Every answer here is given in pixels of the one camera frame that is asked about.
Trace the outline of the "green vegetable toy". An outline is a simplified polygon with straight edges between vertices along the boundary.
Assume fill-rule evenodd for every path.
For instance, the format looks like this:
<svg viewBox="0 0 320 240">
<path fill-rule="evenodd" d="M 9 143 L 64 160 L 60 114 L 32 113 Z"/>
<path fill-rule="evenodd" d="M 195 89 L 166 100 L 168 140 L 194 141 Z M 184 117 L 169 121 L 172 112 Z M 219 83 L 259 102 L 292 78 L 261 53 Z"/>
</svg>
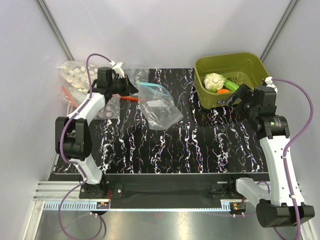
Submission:
<svg viewBox="0 0 320 240">
<path fill-rule="evenodd" d="M 231 92 L 235 92 L 239 88 L 239 86 L 231 80 L 226 80 L 224 83 L 224 88 L 228 89 Z"/>
</svg>

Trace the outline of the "white cauliflower toy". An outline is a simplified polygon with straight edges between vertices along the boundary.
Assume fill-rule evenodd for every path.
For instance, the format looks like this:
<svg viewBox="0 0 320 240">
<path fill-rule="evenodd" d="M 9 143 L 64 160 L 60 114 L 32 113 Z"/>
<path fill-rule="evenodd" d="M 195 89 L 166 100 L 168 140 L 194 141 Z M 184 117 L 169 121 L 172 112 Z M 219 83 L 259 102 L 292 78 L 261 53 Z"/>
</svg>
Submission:
<svg viewBox="0 0 320 240">
<path fill-rule="evenodd" d="M 217 73 L 208 73 L 205 75 L 203 84 L 206 90 L 211 93 L 217 93 L 218 90 L 222 89 L 227 79 Z"/>
</svg>

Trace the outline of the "clear blue-zipper bag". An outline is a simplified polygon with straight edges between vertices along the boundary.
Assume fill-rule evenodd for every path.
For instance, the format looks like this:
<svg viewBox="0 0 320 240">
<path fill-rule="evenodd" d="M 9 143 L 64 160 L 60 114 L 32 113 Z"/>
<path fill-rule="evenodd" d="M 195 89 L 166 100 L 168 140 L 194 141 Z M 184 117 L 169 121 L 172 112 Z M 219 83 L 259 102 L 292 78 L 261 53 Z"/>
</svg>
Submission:
<svg viewBox="0 0 320 240">
<path fill-rule="evenodd" d="M 138 89 L 139 109 L 147 120 L 148 127 L 164 131 L 183 119 L 171 93 L 162 85 L 136 80 L 133 86 Z"/>
</svg>

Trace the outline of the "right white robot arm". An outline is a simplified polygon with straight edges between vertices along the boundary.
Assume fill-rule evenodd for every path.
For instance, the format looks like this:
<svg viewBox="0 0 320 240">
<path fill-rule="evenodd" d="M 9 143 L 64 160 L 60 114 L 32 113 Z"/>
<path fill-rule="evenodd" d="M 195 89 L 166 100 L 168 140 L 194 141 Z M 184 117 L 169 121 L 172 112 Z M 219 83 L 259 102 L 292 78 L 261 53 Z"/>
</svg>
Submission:
<svg viewBox="0 0 320 240">
<path fill-rule="evenodd" d="M 240 177 L 227 185 L 232 198 L 244 196 L 255 207 L 259 224 L 264 228 L 303 224 L 315 216 L 299 189 L 287 144 L 290 130 L 287 119 L 276 115 L 275 88 L 242 84 L 229 98 L 230 106 L 240 100 L 236 112 L 255 131 L 265 155 L 271 190 L 266 191 L 250 177 Z"/>
</svg>

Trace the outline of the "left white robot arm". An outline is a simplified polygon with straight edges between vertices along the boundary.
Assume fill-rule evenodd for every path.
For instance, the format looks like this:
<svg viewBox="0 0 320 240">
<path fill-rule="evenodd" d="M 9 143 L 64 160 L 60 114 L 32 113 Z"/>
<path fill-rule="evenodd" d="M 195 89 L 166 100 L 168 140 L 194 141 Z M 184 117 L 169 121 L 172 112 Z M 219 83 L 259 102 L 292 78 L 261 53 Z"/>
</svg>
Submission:
<svg viewBox="0 0 320 240">
<path fill-rule="evenodd" d="M 79 107 L 55 120 L 55 150 L 63 161 L 76 167 L 82 176 L 79 184 L 90 195 L 103 198 L 108 193 L 106 178 L 92 157 L 89 125 L 113 95 L 129 96 L 138 92 L 127 74 L 118 73 L 89 81 L 89 92 Z"/>
</svg>

